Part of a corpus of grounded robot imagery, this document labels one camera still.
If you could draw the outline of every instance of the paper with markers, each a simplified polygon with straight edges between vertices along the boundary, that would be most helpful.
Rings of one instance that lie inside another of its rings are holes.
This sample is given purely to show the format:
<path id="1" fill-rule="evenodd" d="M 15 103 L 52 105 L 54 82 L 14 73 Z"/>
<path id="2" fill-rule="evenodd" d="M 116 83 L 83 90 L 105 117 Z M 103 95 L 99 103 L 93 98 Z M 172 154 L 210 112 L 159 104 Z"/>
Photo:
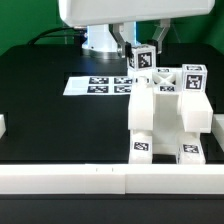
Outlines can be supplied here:
<path id="1" fill-rule="evenodd" d="M 131 93 L 131 87 L 132 80 L 126 76 L 70 77 L 63 95 L 127 95 Z"/>

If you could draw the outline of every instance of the white cube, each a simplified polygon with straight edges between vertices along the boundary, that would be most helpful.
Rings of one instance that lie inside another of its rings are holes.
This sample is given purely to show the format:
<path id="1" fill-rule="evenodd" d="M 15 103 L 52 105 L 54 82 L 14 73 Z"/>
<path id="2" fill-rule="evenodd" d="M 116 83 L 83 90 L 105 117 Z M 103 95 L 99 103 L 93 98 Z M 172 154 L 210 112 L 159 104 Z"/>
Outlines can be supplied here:
<path id="1" fill-rule="evenodd" d="M 183 65 L 183 91 L 205 92 L 207 69 L 205 65 Z"/>
<path id="2" fill-rule="evenodd" d="M 205 93 L 183 92 L 181 116 L 186 132 L 211 132 L 213 110 Z"/>
<path id="3" fill-rule="evenodd" d="M 128 68 L 134 71 L 154 69 L 156 67 L 156 48 L 142 44 L 132 48 L 132 57 L 128 58 Z"/>

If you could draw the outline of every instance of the black cable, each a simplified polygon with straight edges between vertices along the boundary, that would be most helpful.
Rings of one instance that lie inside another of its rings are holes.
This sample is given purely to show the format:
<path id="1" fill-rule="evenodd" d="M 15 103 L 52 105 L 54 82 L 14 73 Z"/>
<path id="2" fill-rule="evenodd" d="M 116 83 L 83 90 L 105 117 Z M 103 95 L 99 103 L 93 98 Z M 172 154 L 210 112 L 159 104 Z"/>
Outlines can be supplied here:
<path id="1" fill-rule="evenodd" d="M 55 33 L 55 32 L 59 32 L 59 31 L 64 31 L 64 30 L 73 30 L 73 31 L 78 31 L 79 32 L 79 35 L 82 35 L 84 34 L 84 32 L 86 30 L 84 29 L 74 29 L 72 27 L 59 27 L 59 28 L 55 28 L 55 29 L 51 29 L 51 30 L 47 30 L 47 31 L 44 31 L 43 33 L 39 34 L 38 36 L 34 37 L 33 39 L 31 39 L 27 45 L 34 45 L 39 39 L 41 38 L 44 38 L 44 37 L 51 37 L 51 36 L 46 36 L 47 34 L 50 34 L 50 33 Z"/>

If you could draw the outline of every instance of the black table surface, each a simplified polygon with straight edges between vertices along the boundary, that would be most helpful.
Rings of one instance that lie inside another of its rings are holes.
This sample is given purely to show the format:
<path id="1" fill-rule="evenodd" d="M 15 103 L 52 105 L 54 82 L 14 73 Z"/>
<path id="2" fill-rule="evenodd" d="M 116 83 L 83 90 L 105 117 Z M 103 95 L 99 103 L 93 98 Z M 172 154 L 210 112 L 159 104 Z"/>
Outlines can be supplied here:
<path id="1" fill-rule="evenodd" d="M 207 96 L 214 113 L 224 113 L 224 56 L 204 44 L 165 45 L 157 66 L 182 64 L 206 64 Z M 129 96 L 63 96 L 71 76 L 119 76 L 126 71 L 125 60 L 80 56 L 80 49 L 72 45 L 8 50 L 0 57 L 0 114 L 7 127 L 0 140 L 0 164 L 127 163 Z M 223 163 L 213 134 L 203 134 L 201 141 L 207 163 Z M 221 195 L 1 195 L 0 199 L 0 223 L 224 221 Z"/>

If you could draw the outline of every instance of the marker cube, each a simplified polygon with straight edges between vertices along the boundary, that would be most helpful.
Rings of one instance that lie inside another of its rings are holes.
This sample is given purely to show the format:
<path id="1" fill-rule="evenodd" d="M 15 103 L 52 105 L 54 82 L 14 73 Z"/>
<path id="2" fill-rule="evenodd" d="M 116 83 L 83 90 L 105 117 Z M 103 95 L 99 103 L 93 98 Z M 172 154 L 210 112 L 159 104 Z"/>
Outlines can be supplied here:
<path id="1" fill-rule="evenodd" d="M 134 71 L 154 69 L 156 67 L 156 49 L 142 44 L 132 48 L 132 57 L 128 58 L 128 68 Z"/>
<path id="2" fill-rule="evenodd" d="M 205 92 L 207 69 L 205 65 L 183 65 L 183 91 Z"/>

